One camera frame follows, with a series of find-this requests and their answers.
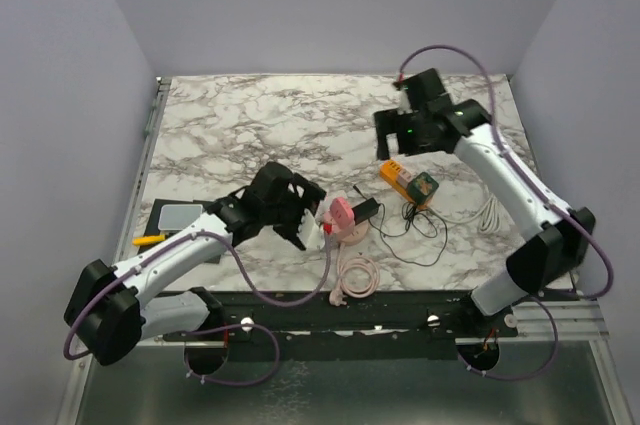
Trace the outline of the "coral pink square charger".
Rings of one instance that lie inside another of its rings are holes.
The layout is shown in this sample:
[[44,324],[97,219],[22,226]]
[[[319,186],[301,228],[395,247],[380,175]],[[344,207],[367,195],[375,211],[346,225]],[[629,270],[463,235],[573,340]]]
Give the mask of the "coral pink square charger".
[[334,198],[324,213],[324,228],[329,234],[348,235],[355,227],[355,213],[347,200]]

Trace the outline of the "orange power strip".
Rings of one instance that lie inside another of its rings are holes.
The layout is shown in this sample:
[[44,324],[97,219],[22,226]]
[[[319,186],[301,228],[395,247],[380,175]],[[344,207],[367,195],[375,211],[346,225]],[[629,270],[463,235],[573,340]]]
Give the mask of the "orange power strip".
[[439,188],[438,182],[427,172],[414,174],[394,160],[385,161],[379,176],[407,202],[424,210]]

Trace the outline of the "pink round power hub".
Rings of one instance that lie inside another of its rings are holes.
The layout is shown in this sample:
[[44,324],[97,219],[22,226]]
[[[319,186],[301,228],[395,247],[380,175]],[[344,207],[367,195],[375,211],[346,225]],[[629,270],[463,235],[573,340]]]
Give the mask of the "pink round power hub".
[[331,236],[339,245],[354,246],[366,238],[369,228],[368,221],[351,225],[346,229],[340,229],[338,226],[334,226]]

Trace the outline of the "dusty pink small charger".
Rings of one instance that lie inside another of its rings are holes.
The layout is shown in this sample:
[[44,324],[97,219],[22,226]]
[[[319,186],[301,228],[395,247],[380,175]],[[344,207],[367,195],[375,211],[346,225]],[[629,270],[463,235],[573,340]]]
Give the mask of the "dusty pink small charger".
[[396,183],[406,189],[413,180],[413,175],[405,168],[401,168],[396,175]]

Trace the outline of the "black power adapter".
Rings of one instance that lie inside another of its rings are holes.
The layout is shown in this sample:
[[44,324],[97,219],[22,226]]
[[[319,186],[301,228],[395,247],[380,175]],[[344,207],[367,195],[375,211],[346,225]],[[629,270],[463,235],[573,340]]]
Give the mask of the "black power adapter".
[[381,204],[373,197],[365,199],[352,208],[356,225],[366,222],[378,214]]

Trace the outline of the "green cube socket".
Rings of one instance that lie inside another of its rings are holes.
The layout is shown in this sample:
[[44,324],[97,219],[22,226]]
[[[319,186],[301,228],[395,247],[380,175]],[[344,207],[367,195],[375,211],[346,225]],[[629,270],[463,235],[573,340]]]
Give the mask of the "green cube socket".
[[439,183],[429,173],[415,175],[406,186],[406,193],[413,203],[422,206],[427,204],[439,188]]

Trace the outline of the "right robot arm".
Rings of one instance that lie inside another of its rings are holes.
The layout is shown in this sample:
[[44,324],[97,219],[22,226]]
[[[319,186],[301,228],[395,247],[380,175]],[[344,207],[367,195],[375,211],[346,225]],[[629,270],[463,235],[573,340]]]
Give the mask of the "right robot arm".
[[454,103],[434,69],[393,84],[397,107],[374,115],[377,157],[390,157],[388,136],[395,135],[399,153],[455,155],[469,166],[503,205],[524,243],[506,259],[502,272],[475,287],[470,305],[459,312],[461,328],[481,336],[495,314],[582,264],[595,217],[586,207],[575,209],[551,192],[513,155],[495,132],[491,114],[473,99]]

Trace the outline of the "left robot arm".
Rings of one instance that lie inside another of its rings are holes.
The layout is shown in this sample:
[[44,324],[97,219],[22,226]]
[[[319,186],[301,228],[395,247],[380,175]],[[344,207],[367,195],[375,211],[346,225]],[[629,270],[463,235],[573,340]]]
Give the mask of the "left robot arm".
[[326,192],[286,166],[269,162],[251,183],[209,203],[184,229],[132,258],[82,270],[63,318],[70,330],[63,355],[79,339],[99,364],[111,365],[140,341],[187,332],[206,340],[220,330],[224,313],[202,288],[164,295],[165,288],[195,267],[270,227],[302,251],[328,246],[316,219]]

